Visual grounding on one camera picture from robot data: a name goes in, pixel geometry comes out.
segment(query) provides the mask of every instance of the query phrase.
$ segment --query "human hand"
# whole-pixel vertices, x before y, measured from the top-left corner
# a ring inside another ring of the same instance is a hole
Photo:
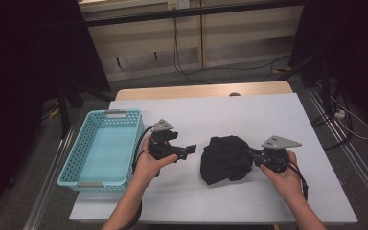
[[[295,153],[287,150],[290,161],[297,165],[297,157]],[[277,174],[265,165],[260,166],[263,174],[265,174],[273,183],[277,193],[289,204],[295,198],[304,198],[301,190],[300,177],[290,168],[287,168],[285,172]]]
[[[142,149],[140,150],[142,154],[139,156],[132,178],[132,180],[139,181],[145,187],[148,187],[161,168],[171,164],[178,158],[176,154],[172,154],[160,160],[154,159],[148,150],[150,137],[148,136],[143,141]]]

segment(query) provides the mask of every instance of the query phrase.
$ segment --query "basket handle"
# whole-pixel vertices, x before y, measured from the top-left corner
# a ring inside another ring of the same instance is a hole
[[[104,113],[106,115],[114,115],[115,117],[126,117],[127,116],[127,111],[125,109],[109,109],[109,110],[105,110]]]
[[[103,182],[86,182],[86,181],[77,182],[77,187],[103,187],[103,186],[104,186]]]

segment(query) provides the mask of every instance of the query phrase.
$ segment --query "plastic basket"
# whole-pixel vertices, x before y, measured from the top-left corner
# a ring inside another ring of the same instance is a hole
[[[89,112],[58,185],[74,191],[124,191],[132,177],[131,163],[143,129],[138,109]]]

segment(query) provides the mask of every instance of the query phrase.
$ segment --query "black cloth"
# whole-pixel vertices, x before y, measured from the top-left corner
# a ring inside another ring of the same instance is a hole
[[[212,137],[201,156],[201,177],[212,185],[224,179],[243,179],[251,170],[250,147],[237,136]]]

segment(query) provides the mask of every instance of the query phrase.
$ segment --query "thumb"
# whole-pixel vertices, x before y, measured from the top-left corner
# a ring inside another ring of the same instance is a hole
[[[158,160],[160,167],[165,167],[170,165],[172,162],[176,161],[178,156],[176,154],[169,155],[163,159]]]

